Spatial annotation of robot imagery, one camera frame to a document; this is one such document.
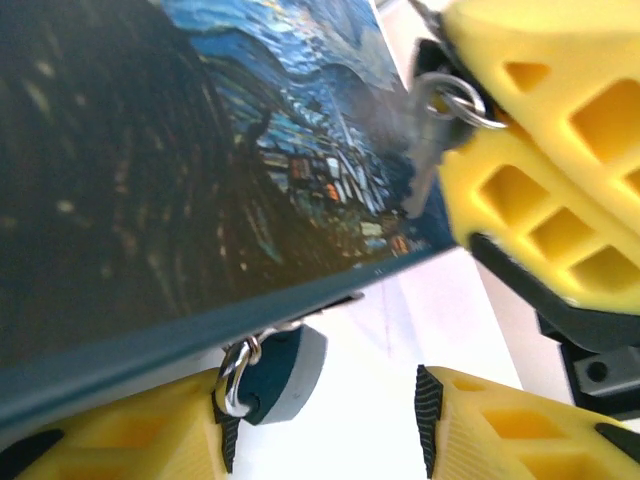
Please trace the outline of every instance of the metal keyring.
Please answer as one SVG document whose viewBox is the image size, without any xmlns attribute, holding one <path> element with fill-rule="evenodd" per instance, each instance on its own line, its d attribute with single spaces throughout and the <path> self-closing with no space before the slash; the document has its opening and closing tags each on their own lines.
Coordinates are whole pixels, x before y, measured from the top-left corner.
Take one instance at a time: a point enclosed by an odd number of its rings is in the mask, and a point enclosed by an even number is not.
<svg viewBox="0 0 640 480">
<path fill-rule="evenodd" d="M 471 107 L 478 115 L 484 116 L 486 113 L 484 101 L 482 100 L 480 94 L 476 91 L 475 88 L 473 88 L 461 78 L 443 72 L 428 72 L 417 77 L 415 79 L 415 82 L 416 83 L 411 90 L 411 96 L 415 100 L 425 98 L 431 99 L 431 94 L 433 93 L 442 95 L 442 97 L 446 100 L 448 95 L 453 96 L 451 94 L 452 90 L 459 90 L 469 98 Z M 414 105 L 419 106 L 420 104 L 416 101 Z M 438 115 L 445 118 L 453 118 L 457 116 L 454 109 L 450 107 L 450 112 L 445 113 L 438 112 L 435 107 L 429 103 L 427 104 L 427 108 L 431 110 L 432 113 L 437 113 Z"/>
<path fill-rule="evenodd" d="M 500 130 L 507 127 L 506 123 L 498 120 L 489 120 L 485 114 L 479 114 L 475 109 L 475 105 L 472 105 L 463 98 L 453 95 L 451 92 L 443 92 L 442 98 L 451 112 L 469 125 L 478 128 L 488 128 L 490 130 Z"/>
<path fill-rule="evenodd" d="M 297 330 L 304 320 L 294 320 L 278 327 L 269 327 L 258 335 L 250 335 L 234 343 L 225 352 L 214 389 L 218 407 L 232 417 L 243 418 L 251 412 L 251 406 L 238 398 L 242 374 L 249 365 L 256 365 L 262 356 L 262 342 L 271 335 Z"/>
<path fill-rule="evenodd" d="M 251 407 L 238 398 L 240 380 L 250 357 L 251 347 L 245 340 L 231 345 L 220 365 L 215 387 L 216 403 L 224 413 L 232 417 L 245 417 L 251 411 Z"/>
</svg>

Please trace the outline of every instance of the printed artwork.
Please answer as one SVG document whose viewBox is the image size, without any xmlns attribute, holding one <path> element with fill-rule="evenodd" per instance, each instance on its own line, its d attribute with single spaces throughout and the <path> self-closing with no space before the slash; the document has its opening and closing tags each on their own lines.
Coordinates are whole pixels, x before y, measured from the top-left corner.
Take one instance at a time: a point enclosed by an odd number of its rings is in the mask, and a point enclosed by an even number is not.
<svg viewBox="0 0 640 480">
<path fill-rule="evenodd" d="M 452 243 L 437 185 L 402 210 L 368 0 L 31 0 L 0 32 L 5 358 Z"/>
</svg>

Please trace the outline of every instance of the screw hole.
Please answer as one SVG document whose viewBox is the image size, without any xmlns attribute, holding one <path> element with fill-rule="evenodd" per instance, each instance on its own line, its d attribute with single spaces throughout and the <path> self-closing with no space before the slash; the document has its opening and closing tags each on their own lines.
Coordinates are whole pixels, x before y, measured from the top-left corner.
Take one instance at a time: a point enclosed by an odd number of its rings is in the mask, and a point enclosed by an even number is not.
<svg viewBox="0 0 640 480">
<path fill-rule="evenodd" d="M 609 369 L 602 362 L 593 362 L 587 367 L 587 377 L 593 382 L 603 382 L 608 374 Z"/>
</svg>

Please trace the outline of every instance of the yellow plastic bracket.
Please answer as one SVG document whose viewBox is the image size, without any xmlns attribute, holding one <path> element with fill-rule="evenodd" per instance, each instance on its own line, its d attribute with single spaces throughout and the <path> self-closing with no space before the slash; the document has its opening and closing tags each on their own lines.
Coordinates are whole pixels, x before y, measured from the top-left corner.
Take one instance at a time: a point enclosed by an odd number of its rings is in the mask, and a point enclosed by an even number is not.
<svg viewBox="0 0 640 480">
<path fill-rule="evenodd" d="M 64 437 L 18 480 L 223 480 L 209 370 L 49 425 Z"/>
<path fill-rule="evenodd" d="M 581 308 L 640 314 L 640 2 L 457 0 L 446 30 L 513 119 L 441 168 L 457 240 L 493 237 Z"/>
<path fill-rule="evenodd" d="M 615 420 L 446 368 L 434 480 L 636 480 L 640 465 L 594 430 Z"/>
</svg>

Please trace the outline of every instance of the painting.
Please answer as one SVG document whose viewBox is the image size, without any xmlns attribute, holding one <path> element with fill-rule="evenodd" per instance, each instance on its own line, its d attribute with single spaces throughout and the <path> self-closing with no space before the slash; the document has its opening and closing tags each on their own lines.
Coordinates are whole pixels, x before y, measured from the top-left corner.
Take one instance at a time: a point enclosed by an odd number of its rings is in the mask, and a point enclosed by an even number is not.
<svg viewBox="0 0 640 480">
<path fill-rule="evenodd" d="M 402 209 L 368 0 L 32 0 L 0 31 L 0 365 L 453 243 L 437 184 Z"/>
</svg>

